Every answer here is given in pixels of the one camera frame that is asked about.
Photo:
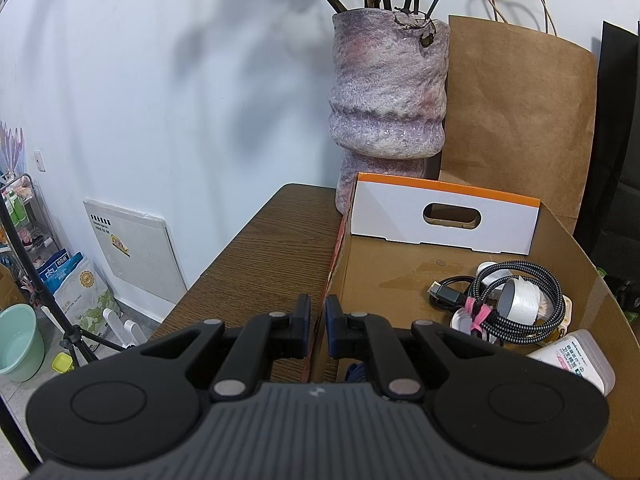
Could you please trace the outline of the red cardboard box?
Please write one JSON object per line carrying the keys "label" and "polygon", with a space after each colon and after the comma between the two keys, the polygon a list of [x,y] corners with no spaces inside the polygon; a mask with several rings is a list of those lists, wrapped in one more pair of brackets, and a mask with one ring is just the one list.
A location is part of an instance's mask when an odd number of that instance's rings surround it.
{"label": "red cardboard box", "polygon": [[604,279],[540,200],[474,186],[360,174],[347,188],[326,293],[345,312],[407,328],[451,315],[427,289],[464,292],[485,263],[527,260],[550,271],[572,304],[569,333],[589,332],[615,374],[611,415],[594,462],[616,479],[639,475],[639,343]]}

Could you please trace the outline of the white ribbed lid jar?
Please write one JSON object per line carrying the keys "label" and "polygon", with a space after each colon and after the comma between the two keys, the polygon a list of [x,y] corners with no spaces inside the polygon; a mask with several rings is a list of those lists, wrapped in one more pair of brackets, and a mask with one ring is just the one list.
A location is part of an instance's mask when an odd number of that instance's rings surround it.
{"label": "white ribbed lid jar", "polygon": [[462,307],[454,312],[450,321],[450,327],[458,332],[480,338],[490,344],[498,344],[500,340],[486,332],[482,326],[476,325],[471,307]]}

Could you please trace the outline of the white tape roll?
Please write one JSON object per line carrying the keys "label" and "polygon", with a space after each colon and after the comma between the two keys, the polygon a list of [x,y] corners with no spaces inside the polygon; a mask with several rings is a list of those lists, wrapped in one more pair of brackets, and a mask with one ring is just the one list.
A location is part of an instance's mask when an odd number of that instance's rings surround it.
{"label": "white tape roll", "polygon": [[511,278],[497,301],[498,313],[509,321],[533,325],[538,318],[542,292],[530,281],[518,276]]}

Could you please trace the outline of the clear cotton swab box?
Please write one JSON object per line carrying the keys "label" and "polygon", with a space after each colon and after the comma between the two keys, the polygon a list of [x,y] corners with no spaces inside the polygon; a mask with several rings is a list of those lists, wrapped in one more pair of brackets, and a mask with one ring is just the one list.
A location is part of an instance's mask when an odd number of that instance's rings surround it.
{"label": "clear cotton swab box", "polygon": [[585,378],[604,396],[614,389],[614,368],[588,330],[567,333],[552,344],[530,352],[528,357]]}

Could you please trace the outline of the white printed bag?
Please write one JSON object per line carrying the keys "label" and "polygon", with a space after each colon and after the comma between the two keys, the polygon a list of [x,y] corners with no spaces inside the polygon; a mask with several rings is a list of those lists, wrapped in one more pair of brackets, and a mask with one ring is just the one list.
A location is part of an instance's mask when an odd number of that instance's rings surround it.
{"label": "white printed bag", "polygon": [[107,333],[108,325],[103,317],[105,309],[117,315],[122,314],[111,289],[96,272],[93,262],[86,257],[66,275],[53,296],[72,324],[96,336]]}

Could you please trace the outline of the black tripod stand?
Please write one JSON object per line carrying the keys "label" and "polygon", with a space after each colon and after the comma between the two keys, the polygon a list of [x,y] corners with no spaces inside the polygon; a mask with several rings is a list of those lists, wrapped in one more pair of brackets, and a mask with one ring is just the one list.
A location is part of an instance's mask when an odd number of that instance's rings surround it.
{"label": "black tripod stand", "polygon": [[49,292],[49,289],[47,289],[46,285],[43,284],[43,281],[40,280],[37,270],[30,262],[28,253],[26,252],[20,236],[15,229],[9,211],[6,209],[6,203],[4,200],[1,200],[0,203],[0,216],[1,224],[3,229],[6,231],[6,236],[10,241],[10,245],[12,246],[15,255],[17,255],[18,260],[20,260],[21,264],[24,266],[24,270],[26,271],[29,281],[32,283],[32,286],[34,286],[36,297],[40,300],[40,304],[43,307],[47,307],[50,310],[55,321],[62,327],[63,337],[61,346],[70,352],[74,367],[79,366],[76,351],[79,351],[88,364],[96,362],[98,359],[88,344],[86,344],[85,338],[90,339],[97,344],[103,344],[105,347],[114,351],[124,351],[124,348],[119,344],[115,344],[103,337],[96,336],[95,334],[88,332],[88,330],[84,330],[79,325],[72,324],[68,318],[66,318],[65,313],[58,306],[53,295]]}

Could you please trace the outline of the purple textured vase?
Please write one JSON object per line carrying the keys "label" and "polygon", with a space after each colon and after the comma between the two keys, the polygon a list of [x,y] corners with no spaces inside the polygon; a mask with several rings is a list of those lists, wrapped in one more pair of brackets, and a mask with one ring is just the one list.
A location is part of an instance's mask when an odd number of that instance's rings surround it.
{"label": "purple textured vase", "polygon": [[329,133],[343,157],[335,207],[358,174],[423,178],[445,144],[450,27],[424,14],[357,9],[334,15]]}

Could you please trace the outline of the metal storage rack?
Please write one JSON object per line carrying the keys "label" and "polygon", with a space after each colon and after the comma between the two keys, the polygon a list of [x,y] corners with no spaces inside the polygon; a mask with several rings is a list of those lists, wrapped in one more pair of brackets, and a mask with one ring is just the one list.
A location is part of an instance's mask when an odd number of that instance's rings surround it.
{"label": "metal storage rack", "polygon": [[29,174],[1,177],[1,194],[32,265],[40,270],[60,249]]}

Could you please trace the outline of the green plastic bucket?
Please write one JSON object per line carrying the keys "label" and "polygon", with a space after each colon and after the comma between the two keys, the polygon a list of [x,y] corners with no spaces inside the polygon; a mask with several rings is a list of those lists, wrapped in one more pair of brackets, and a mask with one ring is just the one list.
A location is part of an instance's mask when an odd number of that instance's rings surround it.
{"label": "green plastic bucket", "polygon": [[26,382],[44,360],[44,343],[37,317],[29,304],[14,304],[0,316],[1,375],[11,382]]}

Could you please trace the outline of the black paper bag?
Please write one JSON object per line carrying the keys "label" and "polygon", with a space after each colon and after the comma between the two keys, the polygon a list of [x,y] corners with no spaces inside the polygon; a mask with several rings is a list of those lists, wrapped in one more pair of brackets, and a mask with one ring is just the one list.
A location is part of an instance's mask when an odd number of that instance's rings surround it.
{"label": "black paper bag", "polygon": [[639,34],[605,22],[575,240],[625,310],[639,307]]}

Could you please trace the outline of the brown paper bag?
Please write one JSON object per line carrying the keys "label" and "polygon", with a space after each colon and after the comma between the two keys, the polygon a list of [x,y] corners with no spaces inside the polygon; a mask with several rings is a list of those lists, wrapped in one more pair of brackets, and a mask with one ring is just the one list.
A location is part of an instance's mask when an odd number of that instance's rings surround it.
{"label": "brown paper bag", "polygon": [[561,38],[508,22],[449,19],[446,143],[440,177],[537,197],[567,231],[576,226],[594,133],[597,62]]}

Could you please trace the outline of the white wall panel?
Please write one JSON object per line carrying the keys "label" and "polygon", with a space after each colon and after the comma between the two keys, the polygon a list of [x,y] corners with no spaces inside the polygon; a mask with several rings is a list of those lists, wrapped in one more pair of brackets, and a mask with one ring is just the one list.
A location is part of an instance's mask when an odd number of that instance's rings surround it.
{"label": "white wall panel", "polygon": [[176,304],[186,281],[163,218],[84,200],[96,239],[115,278]]}

